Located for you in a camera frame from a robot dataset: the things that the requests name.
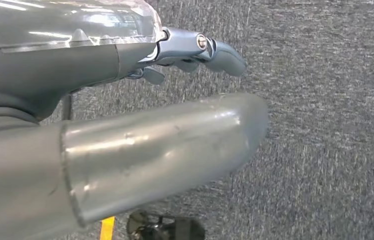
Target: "gray carpet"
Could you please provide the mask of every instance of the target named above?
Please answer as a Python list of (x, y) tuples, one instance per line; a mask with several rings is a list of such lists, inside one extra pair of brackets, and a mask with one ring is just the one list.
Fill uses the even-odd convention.
[[(149, 207), (200, 218), (209, 240), (374, 240), (374, 0), (150, 4), (167, 26), (232, 44), (247, 73), (168, 69), (163, 86), (89, 88), (75, 118), (249, 92), (267, 100), (271, 126), (243, 169)], [(125, 239), (123, 225), (118, 216), (115, 239)], [(61, 239), (98, 240), (99, 229)]]

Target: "clear plastic cover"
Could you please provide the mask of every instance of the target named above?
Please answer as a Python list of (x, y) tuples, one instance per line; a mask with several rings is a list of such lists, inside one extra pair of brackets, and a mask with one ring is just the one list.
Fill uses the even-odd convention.
[(0, 0), (5, 52), (155, 43), (164, 36), (143, 0)]

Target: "yellow line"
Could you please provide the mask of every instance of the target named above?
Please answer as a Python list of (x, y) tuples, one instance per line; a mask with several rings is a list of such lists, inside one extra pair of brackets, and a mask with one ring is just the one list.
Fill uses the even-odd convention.
[(112, 240), (115, 217), (111, 216), (101, 221), (100, 240)]

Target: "lever pivot bolt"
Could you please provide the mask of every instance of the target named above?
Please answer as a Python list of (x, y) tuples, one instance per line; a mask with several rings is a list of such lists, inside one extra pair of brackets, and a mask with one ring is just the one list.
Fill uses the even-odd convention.
[(203, 34), (197, 35), (197, 46), (202, 50), (206, 49), (207, 40), (206, 40), (206, 37)]

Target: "yellow stripe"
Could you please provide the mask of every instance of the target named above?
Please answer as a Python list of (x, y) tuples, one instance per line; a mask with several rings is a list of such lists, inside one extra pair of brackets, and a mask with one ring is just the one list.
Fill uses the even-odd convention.
[(100, 240), (112, 240), (114, 224), (114, 216), (111, 216), (101, 221)]

